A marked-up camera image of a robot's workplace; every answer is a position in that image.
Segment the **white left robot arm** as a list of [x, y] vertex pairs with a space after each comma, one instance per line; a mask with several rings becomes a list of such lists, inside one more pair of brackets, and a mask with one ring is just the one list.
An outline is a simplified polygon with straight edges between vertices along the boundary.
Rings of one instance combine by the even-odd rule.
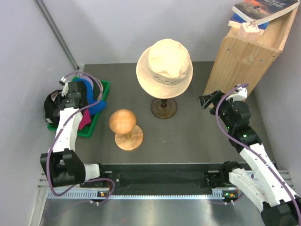
[[90, 124], [94, 106], [103, 109], [105, 104], [94, 100], [93, 87], [85, 79], [68, 82], [64, 89], [47, 97], [45, 117], [49, 124], [56, 125], [56, 134], [48, 152], [40, 156], [40, 164], [50, 187], [74, 186], [89, 180], [98, 187], [106, 183], [107, 176], [99, 164], [84, 164], [75, 153], [78, 131]]

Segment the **lavender baseball cap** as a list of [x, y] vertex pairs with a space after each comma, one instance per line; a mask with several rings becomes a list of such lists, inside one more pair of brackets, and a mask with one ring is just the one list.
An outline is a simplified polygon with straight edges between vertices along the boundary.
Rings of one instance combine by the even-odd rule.
[[93, 88], [94, 100], [97, 100], [99, 98], [99, 95], [100, 95], [100, 88], [98, 86], [98, 83], [94, 79], [90, 78], [89, 76], [86, 76], [86, 75], [82, 74], [80, 77], [81, 77], [81, 79], [85, 79], [90, 83], [90, 85]]

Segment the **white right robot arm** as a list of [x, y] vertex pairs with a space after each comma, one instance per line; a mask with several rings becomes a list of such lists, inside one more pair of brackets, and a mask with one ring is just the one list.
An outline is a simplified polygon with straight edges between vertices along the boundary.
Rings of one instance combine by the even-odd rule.
[[235, 161], [225, 162], [219, 170], [224, 186], [234, 185], [256, 206], [266, 226], [299, 226], [301, 198], [285, 182], [268, 157], [261, 139], [249, 124], [251, 113], [243, 100], [246, 89], [237, 89], [230, 97], [220, 90], [199, 96], [200, 106], [213, 105], [210, 114], [226, 126], [224, 134], [252, 169], [255, 178]]

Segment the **magenta baseball cap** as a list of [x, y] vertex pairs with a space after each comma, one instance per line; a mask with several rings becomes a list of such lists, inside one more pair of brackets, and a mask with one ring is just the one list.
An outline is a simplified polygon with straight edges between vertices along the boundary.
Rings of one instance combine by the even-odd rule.
[[91, 116], [90, 116], [90, 111], [89, 109], [86, 109], [83, 113], [82, 120], [79, 124], [79, 130], [82, 130], [86, 125], [91, 123]]

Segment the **black baseball cap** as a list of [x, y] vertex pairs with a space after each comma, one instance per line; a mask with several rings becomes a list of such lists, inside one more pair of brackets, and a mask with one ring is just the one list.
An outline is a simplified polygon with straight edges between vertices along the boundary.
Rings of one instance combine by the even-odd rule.
[[58, 125], [59, 116], [59, 104], [61, 103], [61, 89], [55, 90], [50, 93], [44, 102], [45, 120], [48, 124]]

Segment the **blue baseball cap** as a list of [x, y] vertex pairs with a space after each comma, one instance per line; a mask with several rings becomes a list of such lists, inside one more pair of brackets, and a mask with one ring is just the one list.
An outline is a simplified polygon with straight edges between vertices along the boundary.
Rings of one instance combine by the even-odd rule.
[[[88, 100], [89, 105], [94, 104], [94, 103], [97, 102], [96, 100], [94, 100], [94, 97], [93, 97], [92, 86], [90, 85], [90, 83], [87, 80], [80, 79], [80, 78], [76, 77], [73, 81], [82, 81], [82, 82], [84, 82], [84, 84], [86, 86], [86, 89], [87, 89], [87, 100]], [[101, 112], [102, 110], [105, 109], [106, 106], [107, 106], [107, 103], [105, 101], [101, 100], [98, 104], [96, 104], [96, 105], [89, 108], [90, 115], [93, 116], [93, 115]]]

